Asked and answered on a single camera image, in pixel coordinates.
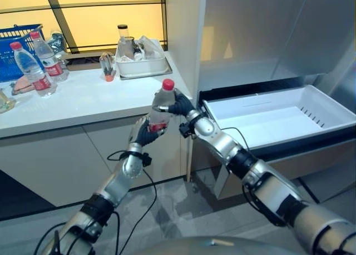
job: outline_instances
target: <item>blue basket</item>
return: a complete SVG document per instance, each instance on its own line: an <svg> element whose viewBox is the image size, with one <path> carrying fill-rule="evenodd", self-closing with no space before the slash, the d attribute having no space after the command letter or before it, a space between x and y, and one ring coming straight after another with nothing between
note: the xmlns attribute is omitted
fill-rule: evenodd
<svg viewBox="0 0 356 255"><path fill-rule="evenodd" d="M15 24L12 28L0 29L0 82L17 80L23 76L13 57L13 51L10 47L12 42L19 41L22 47L28 50L42 67L40 60L34 53L32 39L29 36L30 32L39 31L43 38L41 28L41 24L30 24L28 26L17 26Z"/></svg>

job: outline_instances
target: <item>white plastic bin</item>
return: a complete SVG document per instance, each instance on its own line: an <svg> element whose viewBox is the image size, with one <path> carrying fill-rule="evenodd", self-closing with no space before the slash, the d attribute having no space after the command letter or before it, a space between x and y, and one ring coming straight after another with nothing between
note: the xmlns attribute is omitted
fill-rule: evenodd
<svg viewBox="0 0 356 255"><path fill-rule="evenodd" d="M204 101L221 129L236 127L251 149L356 125L356 115L313 86ZM225 129L246 147L235 129Z"/></svg>

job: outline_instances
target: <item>window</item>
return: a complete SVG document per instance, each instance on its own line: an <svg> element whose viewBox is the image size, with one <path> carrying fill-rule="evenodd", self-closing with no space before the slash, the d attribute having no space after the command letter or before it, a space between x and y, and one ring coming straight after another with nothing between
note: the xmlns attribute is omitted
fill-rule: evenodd
<svg viewBox="0 0 356 255"><path fill-rule="evenodd" d="M116 48L118 24L167 46L165 0L0 0L0 28L35 23L45 38L60 30L71 52Z"/></svg>

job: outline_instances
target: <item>red bottle cap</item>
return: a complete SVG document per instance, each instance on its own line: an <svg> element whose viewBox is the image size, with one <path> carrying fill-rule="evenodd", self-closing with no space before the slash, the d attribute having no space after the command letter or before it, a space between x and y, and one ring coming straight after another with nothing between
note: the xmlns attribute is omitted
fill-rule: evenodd
<svg viewBox="0 0 356 255"><path fill-rule="evenodd" d="M33 32L31 32L29 35L31 36L32 39L41 37L41 36L39 35L39 31L33 31Z"/></svg>
<svg viewBox="0 0 356 255"><path fill-rule="evenodd" d="M162 82L162 88L164 90L173 90L174 88L174 81L171 80L171 79L164 79L163 82Z"/></svg>
<svg viewBox="0 0 356 255"><path fill-rule="evenodd" d="M19 48L22 48L22 45L20 42L12 42L12 43L10 43L10 47L12 49L19 49Z"/></svg>

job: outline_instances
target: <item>white countertop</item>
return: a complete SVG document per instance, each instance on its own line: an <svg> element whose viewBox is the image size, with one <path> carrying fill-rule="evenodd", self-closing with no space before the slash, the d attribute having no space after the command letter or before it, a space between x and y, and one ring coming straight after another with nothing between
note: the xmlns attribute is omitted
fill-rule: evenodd
<svg viewBox="0 0 356 255"><path fill-rule="evenodd" d="M165 78L191 98L168 52L172 74L106 82L101 69L70 72L56 92L41 98L36 91L16 95L15 107L0 114L0 138L78 124L105 121L148 113L155 92ZM7 96L11 82L0 83Z"/></svg>

